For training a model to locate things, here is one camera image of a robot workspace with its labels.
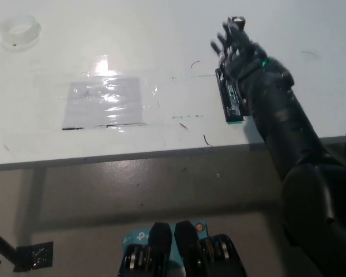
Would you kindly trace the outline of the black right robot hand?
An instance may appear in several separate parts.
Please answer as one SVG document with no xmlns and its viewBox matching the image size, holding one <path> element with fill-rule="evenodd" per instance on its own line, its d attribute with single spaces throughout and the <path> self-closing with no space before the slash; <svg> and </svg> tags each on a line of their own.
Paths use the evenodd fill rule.
<svg viewBox="0 0 346 277">
<path fill-rule="evenodd" d="M 246 20 L 242 16 L 227 18 L 223 22 L 224 34 L 218 33 L 210 46 L 219 58 L 218 70 L 226 79 L 243 81 L 268 63 L 268 55 L 245 32 Z"/>
</svg>

